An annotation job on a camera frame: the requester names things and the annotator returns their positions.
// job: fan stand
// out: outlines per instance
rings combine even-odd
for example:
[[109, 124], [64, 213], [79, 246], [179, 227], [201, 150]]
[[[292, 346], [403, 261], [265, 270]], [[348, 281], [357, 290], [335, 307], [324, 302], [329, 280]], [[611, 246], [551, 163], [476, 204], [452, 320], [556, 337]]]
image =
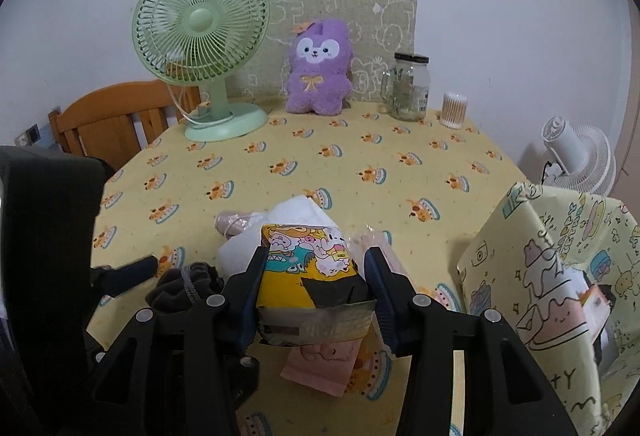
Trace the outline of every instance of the fan stand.
[[267, 123], [267, 113], [253, 103], [229, 103], [225, 79], [201, 86], [209, 95], [210, 108], [198, 107], [198, 115], [190, 115], [198, 123], [187, 122], [184, 135], [191, 141], [223, 141], [244, 136]]

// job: yellow tablecloth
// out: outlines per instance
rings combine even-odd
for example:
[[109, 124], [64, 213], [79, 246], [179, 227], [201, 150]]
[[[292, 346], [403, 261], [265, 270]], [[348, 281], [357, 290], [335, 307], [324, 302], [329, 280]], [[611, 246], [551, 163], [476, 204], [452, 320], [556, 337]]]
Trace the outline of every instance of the yellow tablecloth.
[[[92, 265], [119, 266], [148, 253], [162, 270], [215, 265], [224, 242], [213, 226], [218, 212], [267, 210], [307, 193], [345, 233], [385, 230], [416, 286], [459, 308], [458, 259], [523, 174], [471, 122], [453, 131], [433, 111], [420, 123], [401, 123], [375, 103], [351, 106], [323, 117], [286, 114], [280, 102], [268, 125], [223, 143], [195, 144], [183, 126], [171, 127], [105, 186]], [[108, 346], [154, 285], [103, 300], [90, 333]], [[261, 375], [238, 413], [244, 434], [395, 433], [408, 358], [391, 359], [370, 333], [338, 399], [281, 378], [289, 351], [250, 347]], [[462, 431], [464, 400], [462, 355], [455, 361], [453, 435]]]

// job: gray screw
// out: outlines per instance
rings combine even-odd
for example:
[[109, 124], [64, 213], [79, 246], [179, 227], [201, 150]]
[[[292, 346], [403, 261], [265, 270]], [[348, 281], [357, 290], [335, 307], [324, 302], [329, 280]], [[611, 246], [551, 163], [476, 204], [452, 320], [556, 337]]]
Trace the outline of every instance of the gray screw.
[[210, 295], [209, 297], [207, 297], [207, 306], [222, 306], [224, 303], [225, 298], [222, 295]]
[[497, 310], [487, 310], [484, 312], [484, 318], [489, 322], [499, 322], [502, 315], [500, 315], [500, 312]]
[[418, 293], [417, 295], [414, 295], [413, 301], [416, 306], [420, 306], [421, 308], [425, 308], [431, 305], [431, 297], [425, 295], [424, 293]]
[[150, 309], [146, 308], [144, 310], [140, 310], [138, 313], [136, 313], [136, 320], [138, 322], [146, 322], [151, 320], [151, 318], [154, 316], [153, 311], [151, 311]]

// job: purple plush toy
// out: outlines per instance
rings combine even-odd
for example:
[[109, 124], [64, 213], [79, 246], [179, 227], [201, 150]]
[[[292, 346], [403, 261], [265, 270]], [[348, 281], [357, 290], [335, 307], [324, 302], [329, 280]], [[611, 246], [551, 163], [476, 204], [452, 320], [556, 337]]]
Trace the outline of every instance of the purple plush toy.
[[287, 111], [340, 114], [342, 100], [352, 89], [347, 78], [352, 54], [344, 21], [314, 22], [298, 35], [289, 51]]

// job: wooden chair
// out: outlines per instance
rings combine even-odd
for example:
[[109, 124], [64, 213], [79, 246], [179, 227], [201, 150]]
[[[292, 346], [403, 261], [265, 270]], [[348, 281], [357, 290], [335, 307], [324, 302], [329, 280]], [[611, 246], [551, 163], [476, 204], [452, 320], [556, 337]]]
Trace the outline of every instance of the wooden chair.
[[[185, 111], [191, 112], [199, 103], [198, 88], [187, 88], [180, 102]], [[131, 115], [139, 114], [151, 143], [167, 129], [166, 107], [173, 107], [177, 119], [182, 118], [164, 82], [119, 83], [82, 96], [65, 112], [50, 112], [49, 123], [63, 151], [102, 158], [118, 170], [141, 149]]]

